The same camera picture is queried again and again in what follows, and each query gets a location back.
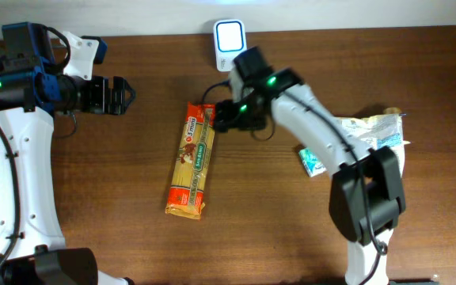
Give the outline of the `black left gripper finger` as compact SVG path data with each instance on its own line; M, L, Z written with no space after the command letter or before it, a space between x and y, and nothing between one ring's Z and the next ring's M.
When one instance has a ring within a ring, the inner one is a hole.
M133 97L113 97L111 101L111 114L124 115L133 101Z
M119 95L136 95L135 90L130 86L129 82L125 78L119 76L113 77L112 91Z

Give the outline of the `teal pocket tissue pack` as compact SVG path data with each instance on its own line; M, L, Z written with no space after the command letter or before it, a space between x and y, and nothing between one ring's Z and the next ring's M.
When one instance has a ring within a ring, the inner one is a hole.
M326 168L318 157L309 148L303 148L298 152L302 164L309 177L315 177L326 171Z

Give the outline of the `yellow wet wipes pack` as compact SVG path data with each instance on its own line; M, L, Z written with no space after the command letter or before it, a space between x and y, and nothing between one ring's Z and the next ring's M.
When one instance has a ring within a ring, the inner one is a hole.
M405 167L405 145L403 122L398 114L383 114L357 119L337 117L342 128L357 139L361 139L372 148L389 147L397 156L400 173Z

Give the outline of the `orange spaghetti pasta pack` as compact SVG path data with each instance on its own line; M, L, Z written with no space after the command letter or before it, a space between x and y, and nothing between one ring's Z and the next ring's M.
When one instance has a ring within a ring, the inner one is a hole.
M215 131L215 106L188 104L165 212L199 220Z

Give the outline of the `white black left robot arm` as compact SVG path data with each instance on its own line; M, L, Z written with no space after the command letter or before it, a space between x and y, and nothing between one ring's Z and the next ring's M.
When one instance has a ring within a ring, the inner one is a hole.
M136 97L121 77L93 74L106 43L21 22L4 25L0 56L0 284L126 284L70 249L51 171L57 113L123 115Z

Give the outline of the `white tube with tan cap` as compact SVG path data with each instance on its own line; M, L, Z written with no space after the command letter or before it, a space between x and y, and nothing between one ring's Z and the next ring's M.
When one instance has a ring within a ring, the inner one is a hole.
M383 110L383 113L385 115L399 115L400 116L402 114L402 111L397 107L390 107L390 108L385 108Z

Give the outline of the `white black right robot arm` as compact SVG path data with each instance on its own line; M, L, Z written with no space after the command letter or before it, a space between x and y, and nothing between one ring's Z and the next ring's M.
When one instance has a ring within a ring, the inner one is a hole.
M388 284L390 238L406 202L397 155L343 129L292 69L274 70L258 47L234 57L232 99L216 105L214 128L255 133L271 122L310 148L331 178L329 215L348 244L347 284Z

